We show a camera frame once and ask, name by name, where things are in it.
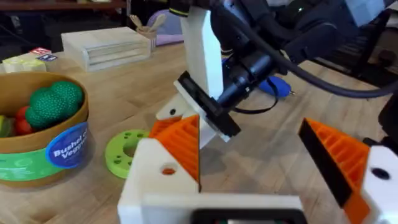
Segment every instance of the bowl label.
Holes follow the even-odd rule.
[[[0,154],[0,180],[36,180],[63,170],[45,158],[45,149],[32,152]]]
[[[87,122],[83,122],[58,135],[45,150],[47,160],[64,169],[78,166],[84,158],[87,129]]]

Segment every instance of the red toy tomato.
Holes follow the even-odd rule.
[[[23,108],[19,109],[19,110],[17,111],[17,114],[15,115],[15,118],[16,118],[17,120],[25,119],[25,112],[26,112],[26,110],[27,110],[28,108],[29,108],[29,106],[24,106]]]
[[[26,119],[17,119],[15,121],[15,131],[17,135],[32,134],[33,129]]]

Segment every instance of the orange plastic part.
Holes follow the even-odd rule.
[[[369,206],[361,196],[361,186],[370,151],[369,146],[337,129],[318,121],[305,119],[353,191],[344,205],[348,219],[352,224],[362,223],[370,212]]]
[[[152,130],[149,133],[148,138],[154,138],[156,135],[164,131],[166,128],[168,128],[170,125],[175,124],[176,122],[181,120],[181,116],[177,116],[174,118],[169,118],[169,119],[163,119],[163,120],[157,120],[152,127]]]
[[[156,121],[150,136],[199,182],[199,115]]]

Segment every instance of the toy vegetable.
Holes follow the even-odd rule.
[[[0,115],[0,138],[14,135],[13,119]]]
[[[32,127],[25,118],[25,112],[28,108],[29,106],[24,106],[23,108],[19,109],[15,115],[15,132],[19,136],[33,133]]]
[[[35,130],[49,128],[72,117],[83,103],[81,88],[68,81],[40,88],[30,97],[25,116]]]

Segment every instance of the purple object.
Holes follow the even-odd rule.
[[[153,14],[149,18],[147,26],[152,26],[160,14],[166,15],[166,21],[156,30],[156,45],[182,42],[183,35],[180,18],[170,13],[168,9],[160,10]]]

